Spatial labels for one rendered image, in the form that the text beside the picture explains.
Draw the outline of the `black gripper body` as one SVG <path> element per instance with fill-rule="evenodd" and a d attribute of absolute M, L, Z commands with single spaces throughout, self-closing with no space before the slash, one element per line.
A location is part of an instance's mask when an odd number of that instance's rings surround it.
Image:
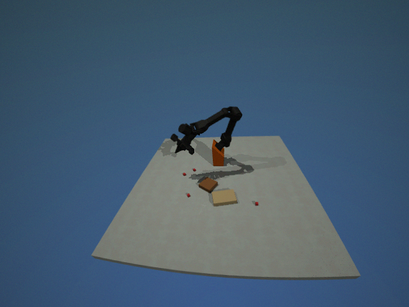
<path fill-rule="evenodd" d="M 188 136 L 184 136 L 181 140 L 179 140 L 178 139 L 178 136 L 176 135 L 176 134 L 172 134 L 171 135 L 171 137 L 170 137 L 170 139 L 172 140 L 172 141 L 177 141 L 177 145 L 179 145 L 180 146 L 180 144 L 182 143 L 182 141 L 183 140 L 185 140 L 185 141 L 187 141 L 187 142 L 191 142 L 192 141 L 192 139 L 190 139 Z M 191 148 L 190 150 L 189 150 L 189 153 L 191 154 L 191 155 L 193 155 L 194 154 L 194 149 L 193 148 Z"/>

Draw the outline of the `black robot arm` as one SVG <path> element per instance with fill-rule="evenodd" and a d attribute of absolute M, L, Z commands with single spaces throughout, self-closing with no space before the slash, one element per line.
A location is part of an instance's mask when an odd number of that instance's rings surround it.
<path fill-rule="evenodd" d="M 200 136 L 200 134 L 208 130 L 209 126 L 213 125 L 217 121 L 223 118 L 230 118 L 226 132 L 222 133 L 221 141 L 219 141 L 215 145 L 221 151 L 222 148 L 230 146 L 230 142 L 232 140 L 231 135 L 234 130 L 235 124 L 240 120 L 241 117 L 242 113 L 238 107 L 229 106 L 227 108 L 223 108 L 221 111 L 205 120 L 199 120 L 198 122 L 190 123 L 190 125 L 188 125 L 187 123 L 180 124 L 180 126 L 178 127 L 178 131 L 188 136 L 190 139 L 194 139 L 197 135 Z M 194 126 L 196 129 L 194 128 Z M 183 140 L 180 144 L 180 148 L 189 151 L 192 148 L 190 144 L 191 142 Z"/>

